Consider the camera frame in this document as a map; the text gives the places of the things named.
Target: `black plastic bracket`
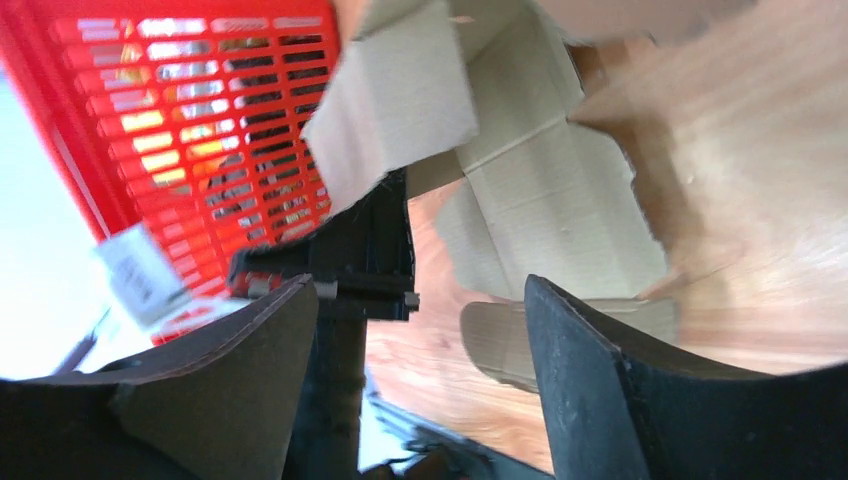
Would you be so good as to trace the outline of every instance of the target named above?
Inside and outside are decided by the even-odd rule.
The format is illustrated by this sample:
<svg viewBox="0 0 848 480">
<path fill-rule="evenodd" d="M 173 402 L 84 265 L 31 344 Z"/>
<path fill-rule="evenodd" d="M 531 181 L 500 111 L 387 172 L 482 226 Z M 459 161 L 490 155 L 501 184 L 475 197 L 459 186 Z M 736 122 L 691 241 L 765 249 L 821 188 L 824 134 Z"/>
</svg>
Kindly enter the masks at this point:
<svg viewBox="0 0 848 480">
<path fill-rule="evenodd" d="M 771 376 L 661 342 L 530 276 L 557 478 L 848 478 L 848 364 Z"/>
<path fill-rule="evenodd" d="M 298 277 L 96 373 L 0 380 L 0 478 L 279 480 L 317 305 Z"/>
<path fill-rule="evenodd" d="M 234 296 L 258 298 L 302 273 L 315 281 L 322 317 L 408 320 L 418 296 L 405 170 L 302 240 L 239 252 L 229 283 Z"/>
</svg>

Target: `red plastic crate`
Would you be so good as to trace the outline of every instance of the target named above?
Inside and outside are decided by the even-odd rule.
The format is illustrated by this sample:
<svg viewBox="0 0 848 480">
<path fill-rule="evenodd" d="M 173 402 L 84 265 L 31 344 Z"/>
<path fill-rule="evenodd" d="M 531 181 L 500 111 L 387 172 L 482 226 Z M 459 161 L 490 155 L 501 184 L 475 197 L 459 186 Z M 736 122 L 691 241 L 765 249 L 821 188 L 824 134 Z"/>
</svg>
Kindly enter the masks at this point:
<svg viewBox="0 0 848 480">
<path fill-rule="evenodd" d="M 323 0 L 0 0 L 0 54 L 98 240 L 140 221 L 187 286 L 314 230 L 304 122 L 338 57 Z"/>
</svg>

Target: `cardboard flap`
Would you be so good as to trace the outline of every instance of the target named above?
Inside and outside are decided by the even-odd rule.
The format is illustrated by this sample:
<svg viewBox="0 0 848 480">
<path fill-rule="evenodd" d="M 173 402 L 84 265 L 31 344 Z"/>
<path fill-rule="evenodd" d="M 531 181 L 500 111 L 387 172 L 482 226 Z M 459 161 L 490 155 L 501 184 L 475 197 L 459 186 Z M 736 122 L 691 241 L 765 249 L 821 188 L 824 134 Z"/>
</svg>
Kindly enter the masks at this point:
<svg viewBox="0 0 848 480">
<path fill-rule="evenodd" d="M 586 303 L 664 342 L 677 342 L 680 321 L 674 300 L 602 299 Z M 522 390 L 539 391 L 524 303 L 470 303 L 462 310 L 460 330 L 465 351 L 481 372 Z"/>
<path fill-rule="evenodd" d="M 549 25 L 525 9 L 468 72 L 481 133 L 456 153 L 473 196 L 457 194 L 436 220 L 460 284 L 520 300 L 534 273 L 581 298 L 632 298 L 662 278 L 621 149 L 566 120 L 583 93 Z M 472 199 L 482 221 L 467 221 Z"/>
<path fill-rule="evenodd" d="M 354 39 L 362 39 L 421 8 L 429 0 L 370 0 Z"/>
<path fill-rule="evenodd" d="M 465 175 L 459 168 L 456 152 L 449 150 L 415 162 L 406 168 L 406 193 L 414 198 L 431 190 L 444 187 Z"/>
<path fill-rule="evenodd" d="M 336 214 L 386 172 L 476 133 L 448 5 L 431 0 L 348 45 L 303 137 Z"/>
<path fill-rule="evenodd" d="M 501 31 L 527 9 L 524 0 L 450 0 L 466 63 L 491 45 Z"/>
<path fill-rule="evenodd" d="M 597 43 L 648 35 L 676 43 L 696 37 L 710 24 L 753 6 L 755 0 L 536 0 L 571 43 Z"/>
</svg>

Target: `cardboard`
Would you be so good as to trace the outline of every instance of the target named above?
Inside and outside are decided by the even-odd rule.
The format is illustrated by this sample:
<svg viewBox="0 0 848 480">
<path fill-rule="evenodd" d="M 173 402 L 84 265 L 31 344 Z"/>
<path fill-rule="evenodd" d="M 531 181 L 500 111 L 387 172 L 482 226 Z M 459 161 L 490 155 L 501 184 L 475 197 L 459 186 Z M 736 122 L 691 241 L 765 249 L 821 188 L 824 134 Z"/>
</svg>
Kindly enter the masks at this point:
<svg viewBox="0 0 848 480">
<path fill-rule="evenodd" d="M 303 137 L 331 214 L 383 176 L 477 133 L 462 55 L 444 0 L 374 0 Z"/>
<path fill-rule="evenodd" d="M 534 273 L 580 298 L 633 298 L 668 266 L 630 165 L 612 138 L 568 123 L 583 92 L 553 25 L 495 3 L 523 8 L 501 8 L 513 16 L 467 64 L 480 133 L 416 165 L 412 187 L 439 183 L 415 177 L 444 175 L 451 159 L 463 172 L 435 222 L 463 287 L 518 301 Z"/>
<path fill-rule="evenodd" d="M 659 45 L 697 37 L 755 0 L 537 0 L 569 43 L 647 35 Z"/>
<path fill-rule="evenodd" d="M 673 302 L 632 300 L 668 265 L 621 149 L 567 121 L 583 92 L 563 39 L 677 41 L 749 0 L 539 0 L 553 19 L 523 0 L 335 3 L 345 38 L 359 27 L 305 132 L 334 212 L 393 168 L 408 167 L 410 196 L 462 181 L 435 219 L 454 273 L 516 301 L 463 313 L 481 370 L 534 389 L 518 303 L 530 273 L 674 339 Z"/>
<path fill-rule="evenodd" d="M 677 342 L 679 321 L 673 300 L 607 299 L 586 303 L 664 342 Z M 481 372 L 500 383 L 539 392 L 523 303 L 470 303 L 462 311 L 460 329 L 465 351 Z"/>
</svg>

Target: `crate slot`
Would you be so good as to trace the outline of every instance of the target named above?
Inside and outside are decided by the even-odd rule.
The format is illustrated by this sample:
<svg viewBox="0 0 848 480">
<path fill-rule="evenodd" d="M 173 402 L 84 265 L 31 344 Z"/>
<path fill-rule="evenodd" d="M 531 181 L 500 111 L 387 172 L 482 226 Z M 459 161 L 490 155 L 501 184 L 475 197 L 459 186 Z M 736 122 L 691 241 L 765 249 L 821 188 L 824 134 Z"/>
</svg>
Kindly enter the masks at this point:
<svg viewBox="0 0 848 480">
<path fill-rule="evenodd" d="M 221 244 L 229 243 L 231 240 L 246 240 L 247 235 L 245 230 L 254 229 L 260 223 L 258 214 L 242 217 L 239 219 L 227 218 L 215 224 L 215 234 L 221 241 Z"/>
<path fill-rule="evenodd" d="M 281 125 L 279 127 L 268 128 L 266 130 L 258 130 L 247 134 L 247 138 L 249 141 L 257 141 L 264 140 L 267 138 L 276 137 L 279 135 L 283 135 L 289 133 L 291 131 L 291 127 L 288 125 Z"/>
<path fill-rule="evenodd" d="M 201 229 L 203 229 L 203 222 L 200 219 L 193 219 L 192 221 L 171 223 L 159 230 L 166 239 L 170 240 L 176 237 L 185 237 Z"/>
<path fill-rule="evenodd" d="M 315 85 L 292 88 L 291 92 L 293 97 L 299 97 L 301 95 L 309 95 L 310 93 L 323 92 L 326 87 L 326 83 L 318 83 Z"/>
<path fill-rule="evenodd" d="M 197 219 L 194 205 L 189 208 L 163 207 L 147 215 L 144 223 L 151 231 L 161 230 L 172 223 L 193 223 Z"/>
<path fill-rule="evenodd" d="M 163 115 L 158 110 L 141 112 L 150 116 L 148 119 L 138 120 L 136 119 L 131 127 L 134 127 L 130 130 L 127 130 L 125 126 L 122 124 L 121 117 L 109 117 L 100 120 L 97 125 L 98 133 L 103 137 L 110 137 L 112 141 L 126 140 L 132 139 L 138 134 L 152 134 L 156 133 L 156 130 L 163 130 L 165 127 L 161 123 L 164 119 Z M 137 113 L 122 115 L 122 117 L 139 115 Z M 158 119 L 159 123 L 152 123 L 154 119 Z M 198 127 L 202 125 L 209 125 L 216 122 L 227 122 L 231 120 L 231 118 L 227 115 L 226 112 L 217 113 L 215 115 L 210 115 L 208 118 L 202 117 L 193 120 L 186 120 L 180 122 L 181 125 L 185 127 Z"/>
<path fill-rule="evenodd" d="M 268 217 L 282 216 L 282 218 L 271 223 L 271 230 L 276 230 L 282 226 L 297 223 L 307 217 L 311 212 L 309 208 L 294 210 L 295 207 L 303 205 L 305 202 L 306 199 L 304 197 L 297 197 L 296 201 L 286 202 L 285 206 L 281 205 L 268 210 Z"/>
<path fill-rule="evenodd" d="M 327 67 L 314 67 L 303 70 L 292 70 L 286 73 L 286 78 L 289 80 L 301 80 L 304 78 L 323 77 L 329 74 L 330 69 Z"/>
<path fill-rule="evenodd" d="M 283 55 L 284 63 L 299 63 L 309 62 L 312 60 L 323 60 L 325 57 L 323 50 L 311 50 L 308 52 L 286 53 Z"/>
<path fill-rule="evenodd" d="M 172 85 L 164 91 L 163 97 L 175 100 L 190 100 L 193 98 L 209 97 L 218 95 L 224 91 L 224 82 L 221 80 L 210 80 L 207 82 L 187 83 L 183 85 Z"/>
<path fill-rule="evenodd" d="M 153 42 L 147 47 L 147 57 L 151 60 L 170 60 L 172 58 L 204 55 L 210 51 L 209 42 L 205 40 Z"/>
<path fill-rule="evenodd" d="M 212 211 L 212 218 L 215 220 L 221 220 L 225 217 L 232 216 L 233 214 L 240 213 L 243 211 L 248 211 L 256 206 L 255 198 L 247 198 L 245 200 L 239 202 L 232 202 L 224 205 L 222 207 L 218 207 Z"/>
<path fill-rule="evenodd" d="M 279 110 L 272 110 L 270 112 L 259 113 L 257 115 L 250 115 L 250 116 L 247 116 L 247 117 L 242 117 L 240 123 L 241 123 L 242 127 L 246 127 L 248 125 L 255 125 L 257 123 L 268 122 L 268 121 L 271 121 L 271 120 L 277 120 L 277 119 L 285 118 L 285 117 L 286 117 L 286 111 L 283 110 L 283 109 L 279 109 Z"/>
<path fill-rule="evenodd" d="M 197 162 L 199 159 L 206 160 L 212 155 L 226 153 L 235 150 L 238 147 L 239 139 L 237 136 L 233 135 L 217 140 L 193 144 L 191 147 L 186 148 L 186 152 L 188 153 L 188 158 L 190 160 Z"/>
<path fill-rule="evenodd" d="M 239 77 L 230 80 L 230 90 L 238 91 L 248 87 L 259 87 L 262 85 L 271 85 L 280 81 L 279 75 L 276 73 L 265 73 L 252 77 Z"/>
<path fill-rule="evenodd" d="M 280 45 L 304 45 L 321 43 L 321 35 L 283 35 L 279 38 Z"/>
<path fill-rule="evenodd" d="M 120 40 L 126 24 L 115 18 L 63 18 L 53 22 L 52 30 L 61 43 L 93 43 Z"/>
<path fill-rule="evenodd" d="M 190 255 L 174 259 L 174 267 L 180 273 L 219 268 L 215 259 L 215 252 L 211 248 L 198 250 Z"/>
<path fill-rule="evenodd" d="M 156 78 L 166 82 L 182 78 L 205 77 L 216 73 L 218 73 L 218 62 L 215 60 L 168 63 L 156 69 Z"/>
<path fill-rule="evenodd" d="M 100 93 L 121 88 L 140 87 L 150 80 L 150 69 L 138 67 L 134 75 L 126 69 L 90 70 L 77 75 L 76 86 L 80 93 Z"/>
<path fill-rule="evenodd" d="M 262 173 L 266 170 L 271 170 L 274 167 L 294 162 L 295 160 L 297 160 L 297 155 L 290 154 L 284 157 L 275 158 L 274 160 L 268 160 L 262 163 L 257 163 L 253 168 L 256 170 L 257 173 Z"/>
<path fill-rule="evenodd" d="M 305 221 L 305 222 L 301 223 L 300 225 L 292 225 L 292 226 L 288 227 L 285 231 L 283 231 L 283 233 L 274 237 L 274 242 L 280 243 L 284 240 L 291 240 L 293 238 L 297 238 L 301 235 L 304 235 L 304 234 L 310 232 L 314 225 L 315 225 L 315 222 L 313 220 Z M 283 227 L 283 226 L 287 226 L 287 225 L 283 224 L 283 225 L 280 225 L 279 227 L 276 227 L 276 228 L 280 228 L 280 227 Z"/>
<path fill-rule="evenodd" d="M 263 55 L 261 57 L 233 58 L 224 62 L 227 71 L 247 70 L 249 68 L 270 67 L 274 65 L 274 57 Z"/>
<path fill-rule="evenodd" d="M 246 132 L 248 138 L 253 139 L 252 141 L 248 141 L 248 143 L 253 143 L 252 146 L 254 147 L 261 147 L 262 145 L 268 143 L 267 138 L 262 137 L 261 135 L 257 138 L 254 137 L 253 134 L 283 127 L 288 127 L 289 129 L 291 129 L 291 122 L 287 121 L 285 118 L 278 120 L 269 120 L 266 122 L 253 123 L 251 125 L 247 125 L 242 130 Z M 277 132 L 278 135 L 285 135 L 285 133 L 287 132 L 283 132 L 282 130 Z M 292 138 L 293 136 L 286 135 L 287 140 L 291 140 Z"/>
<path fill-rule="evenodd" d="M 257 228 L 256 230 L 251 230 L 247 232 L 248 240 L 256 240 L 257 238 L 261 238 L 265 236 L 265 229 L 262 227 Z"/>
<path fill-rule="evenodd" d="M 218 187 L 223 185 L 228 185 L 229 188 L 226 188 L 220 193 L 215 193 L 206 197 L 206 205 L 210 207 L 214 207 L 226 200 L 230 200 L 241 195 L 245 195 L 250 193 L 251 186 L 248 183 L 237 183 L 239 180 L 244 179 L 247 176 L 247 172 L 245 170 L 237 170 L 236 172 L 230 173 L 226 175 L 225 179 L 220 180 L 221 177 L 217 177 L 217 182 L 210 181 L 210 187 Z"/>
<path fill-rule="evenodd" d="M 225 200 L 229 200 L 232 198 L 236 198 L 237 196 L 243 196 L 249 193 L 252 189 L 257 188 L 256 185 L 253 185 L 252 182 L 248 180 L 243 180 L 239 183 L 236 183 L 234 179 L 229 179 L 230 181 L 216 181 L 215 183 L 210 183 L 213 179 L 221 179 L 222 177 L 228 176 L 233 173 L 235 170 L 229 170 L 227 173 L 212 175 L 204 181 L 198 182 L 199 191 L 203 192 L 207 197 L 212 198 L 217 196 L 217 198 L 221 199 L 220 202 L 215 203 L 215 205 L 222 205 Z M 242 185 L 247 185 L 249 188 L 247 190 L 238 189 L 234 190 L 235 187 L 240 187 Z"/>
<path fill-rule="evenodd" d="M 268 153 L 278 152 L 280 150 L 285 150 L 287 148 L 292 148 L 292 147 L 294 147 L 294 142 L 285 141 L 285 142 L 274 143 L 274 144 L 268 145 L 266 147 L 254 149 L 250 152 L 250 154 L 253 157 L 258 157 L 258 156 L 261 156 L 261 155 L 266 155 Z"/>
<path fill-rule="evenodd" d="M 180 141 L 183 143 L 193 142 L 201 138 L 213 137 L 232 132 L 236 128 L 232 120 L 221 120 L 218 122 L 205 123 L 185 127 L 180 130 Z"/>
<path fill-rule="evenodd" d="M 259 186 L 260 187 L 267 187 L 268 185 L 280 182 L 280 181 L 285 180 L 289 177 L 293 177 L 293 176 L 297 175 L 299 172 L 300 172 L 300 169 L 298 167 L 294 167 L 294 168 L 290 168 L 288 170 L 284 170 L 282 172 L 276 172 L 276 173 L 272 173 L 270 175 L 266 175 L 264 177 L 260 177 L 259 178 Z"/>
<path fill-rule="evenodd" d="M 223 113 L 230 109 L 230 102 L 223 98 L 208 102 L 192 103 L 171 110 L 174 120 L 193 120 L 195 118 Z"/>
<path fill-rule="evenodd" d="M 263 201 L 272 200 L 274 198 L 281 197 L 281 196 L 286 195 L 288 193 L 294 192 L 295 190 L 298 190 L 302 187 L 303 187 L 303 181 L 298 180 L 295 183 L 289 183 L 289 184 L 283 185 L 281 187 L 277 187 L 273 190 L 269 190 L 267 192 L 264 192 L 262 194 L 262 200 Z"/>
<path fill-rule="evenodd" d="M 146 18 L 138 22 L 138 32 L 146 38 L 197 35 L 205 31 L 206 21 L 202 18 Z"/>
<path fill-rule="evenodd" d="M 240 167 L 242 163 L 241 153 L 234 153 L 224 157 L 214 158 L 212 160 L 195 162 L 191 169 L 194 173 L 195 179 L 198 180 L 197 185 L 199 188 L 213 190 L 217 185 L 223 184 L 223 182 L 220 181 L 212 182 L 213 180 L 220 180 L 219 177 L 226 176 L 239 168 L 242 168 Z"/>
<path fill-rule="evenodd" d="M 318 103 L 307 103 L 305 105 L 298 105 L 294 107 L 294 113 L 312 113 L 315 109 L 318 108 Z"/>
<path fill-rule="evenodd" d="M 210 25 L 212 26 L 212 31 L 216 33 L 243 33 L 267 30 L 269 22 L 265 17 L 240 16 L 237 18 L 216 18 L 210 22 Z"/>
<path fill-rule="evenodd" d="M 176 150 L 168 150 L 155 155 L 145 155 L 141 157 L 141 164 L 149 173 L 176 165 L 179 161 L 180 153 Z"/>
<path fill-rule="evenodd" d="M 127 187 L 137 196 L 165 193 L 172 196 L 191 195 L 191 186 L 185 182 L 185 169 L 172 168 L 150 175 L 148 178 L 127 182 Z"/>
<path fill-rule="evenodd" d="M 65 59 L 75 69 L 129 64 L 142 56 L 141 45 L 119 43 L 106 45 L 72 45 L 65 50 Z"/>
<path fill-rule="evenodd" d="M 255 95 L 243 95 L 236 97 L 236 108 L 243 108 L 247 105 L 258 105 L 260 103 L 276 102 L 283 99 L 283 92 L 280 90 L 272 90 L 270 92 L 257 93 Z"/>
<path fill-rule="evenodd" d="M 218 42 L 219 52 L 239 52 L 244 50 L 255 50 L 258 48 L 268 48 L 271 42 L 268 37 L 237 37 L 228 38 Z"/>
</svg>

